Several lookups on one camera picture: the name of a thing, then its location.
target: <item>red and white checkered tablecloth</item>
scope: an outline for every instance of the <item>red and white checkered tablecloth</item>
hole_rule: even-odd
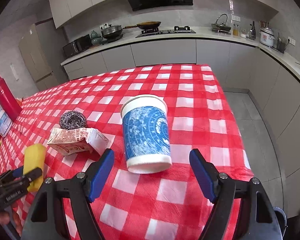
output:
[[[154,94],[167,103],[173,165],[150,175],[127,171],[121,106],[139,94]],[[0,147],[0,174],[23,164],[24,150],[47,145],[68,110],[82,112],[88,126],[109,138],[114,167],[101,196],[91,208],[106,239],[195,239],[212,204],[203,197],[189,165],[189,152],[198,148],[220,172],[249,180],[253,174],[234,115],[223,91],[206,65],[156,65],[123,69],[81,78],[36,93],[24,100],[22,112]],[[44,175],[68,179],[85,171],[99,156],[88,152],[63,157],[47,147]],[[22,223],[35,194],[17,201]],[[80,239],[69,200],[64,200],[73,239]],[[232,239],[240,200],[235,200],[225,239]]]

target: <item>blue and white paper cup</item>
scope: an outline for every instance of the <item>blue and white paper cup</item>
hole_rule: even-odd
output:
[[[131,98],[121,108],[128,171],[150,174],[172,165],[167,105],[154,95]]]

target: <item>metal screw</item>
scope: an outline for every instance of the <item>metal screw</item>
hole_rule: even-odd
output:
[[[252,183],[258,185],[260,183],[260,180],[258,180],[257,178],[252,178]]]
[[[79,173],[77,173],[77,178],[78,179],[83,179],[85,175],[86,174],[84,172],[79,172]]]
[[[228,174],[226,174],[226,173],[224,173],[224,172],[221,172],[221,173],[219,173],[219,177],[220,177],[221,179],[227,179],[227,178],[228,178]]]
[[[44,180],[45,184],[50,184],[52,182],[52,178],[48,177]]]

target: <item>tiled floor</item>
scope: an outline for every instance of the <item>tiled floor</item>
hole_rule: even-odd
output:
[[[275,151],[265,124],[248,94],[225,92],[234,113],[249,163],[273,206],[283,208],[282,181]]]

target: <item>red bottle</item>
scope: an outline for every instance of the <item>red bottle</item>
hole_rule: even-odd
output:
[[[0,106],[12,121],[14,121],[21,112],[21,106],[12,95],[9,87],[2,77],[0,77]]]

